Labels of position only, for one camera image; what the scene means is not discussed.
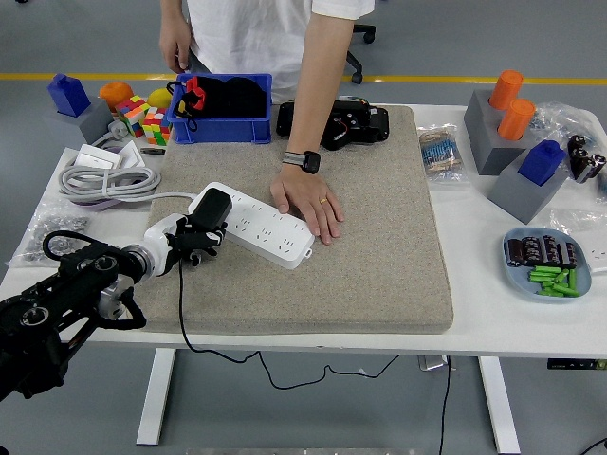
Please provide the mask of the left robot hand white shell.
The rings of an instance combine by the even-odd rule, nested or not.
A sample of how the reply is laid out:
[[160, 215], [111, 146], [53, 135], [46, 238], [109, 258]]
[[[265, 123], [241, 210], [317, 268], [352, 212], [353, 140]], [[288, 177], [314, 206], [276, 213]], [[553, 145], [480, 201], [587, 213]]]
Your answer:
[[180, 260], [199, 251], [215, 255], [225, 237], [227, 214], [178, 214], [160, 220], [144, 233], [139, 244], [146, 278], [167, 274]]

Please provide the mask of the person's left hand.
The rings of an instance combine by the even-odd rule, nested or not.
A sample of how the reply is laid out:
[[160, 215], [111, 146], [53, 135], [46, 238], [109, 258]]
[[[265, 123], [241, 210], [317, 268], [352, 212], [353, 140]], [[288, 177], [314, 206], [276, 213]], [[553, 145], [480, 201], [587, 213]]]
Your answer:
[[280, 213], [298, 211], [324, 245], [341, 236], [342, 207], [320, 176], [284, 164], [270, 185], [270, 193]]

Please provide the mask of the person's right hand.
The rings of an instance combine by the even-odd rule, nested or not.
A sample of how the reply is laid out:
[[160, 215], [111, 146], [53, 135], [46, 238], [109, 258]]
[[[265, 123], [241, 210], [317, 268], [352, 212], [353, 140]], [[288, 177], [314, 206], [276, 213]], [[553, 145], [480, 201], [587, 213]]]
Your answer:
[[159, 49], [167, 67], [176, 74], [189, 69], [191, 30], [183, 18], [168, 18], [161, 22]]

